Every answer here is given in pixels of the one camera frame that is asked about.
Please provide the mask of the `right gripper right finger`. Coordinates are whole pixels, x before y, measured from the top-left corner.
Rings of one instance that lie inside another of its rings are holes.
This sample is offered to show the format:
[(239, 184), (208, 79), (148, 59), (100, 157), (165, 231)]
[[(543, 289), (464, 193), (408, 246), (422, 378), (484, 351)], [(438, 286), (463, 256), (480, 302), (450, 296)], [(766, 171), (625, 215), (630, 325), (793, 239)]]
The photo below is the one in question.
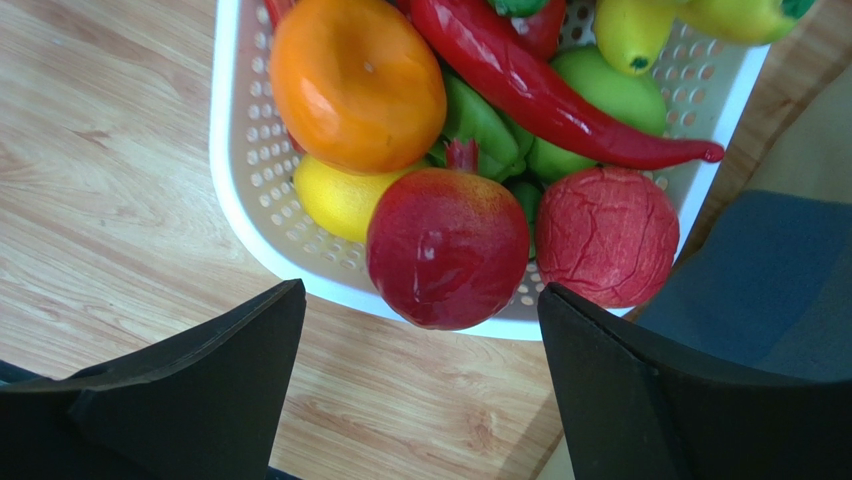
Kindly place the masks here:
[(847, 479), (851, 384), (719, 359), (564, 286), (538, 318), (579, 479)]

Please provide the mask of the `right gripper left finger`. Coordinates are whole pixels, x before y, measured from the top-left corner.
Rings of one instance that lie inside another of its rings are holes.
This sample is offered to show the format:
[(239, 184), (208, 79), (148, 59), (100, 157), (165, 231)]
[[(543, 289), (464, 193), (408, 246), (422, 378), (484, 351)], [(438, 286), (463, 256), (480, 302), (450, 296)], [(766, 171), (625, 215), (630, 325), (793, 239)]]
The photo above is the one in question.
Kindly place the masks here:
[(288, 280), (61, 379), (1, 366), (5, 479), (281, 479), (269, 463), (306, 310)]

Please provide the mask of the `red pomegranate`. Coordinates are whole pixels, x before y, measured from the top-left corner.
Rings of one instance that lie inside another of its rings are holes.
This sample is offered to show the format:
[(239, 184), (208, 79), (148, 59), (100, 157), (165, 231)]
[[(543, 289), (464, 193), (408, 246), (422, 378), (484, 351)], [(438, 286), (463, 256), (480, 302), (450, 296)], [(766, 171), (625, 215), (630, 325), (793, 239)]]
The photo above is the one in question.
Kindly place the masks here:
[(368, 275), (386, 304), (429, 330), (493, 317), (523, 280), (530, 235), (521, 204), (478, 173), (479, 145), (454, 139), (447, 165), (395, 181), (369, 224)]

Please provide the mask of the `yellow banana bunch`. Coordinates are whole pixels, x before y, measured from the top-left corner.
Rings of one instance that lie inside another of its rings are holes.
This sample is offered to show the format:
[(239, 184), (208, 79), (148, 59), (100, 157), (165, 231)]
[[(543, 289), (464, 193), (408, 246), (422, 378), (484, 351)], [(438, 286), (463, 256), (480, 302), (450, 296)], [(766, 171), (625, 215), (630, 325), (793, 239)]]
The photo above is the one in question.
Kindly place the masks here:
[(728, 43), (762, 46), (788, 35), (813, 0), (598, 1), (592, 30), (603, 58), (616, 70), (646, 73), (680, 20)]

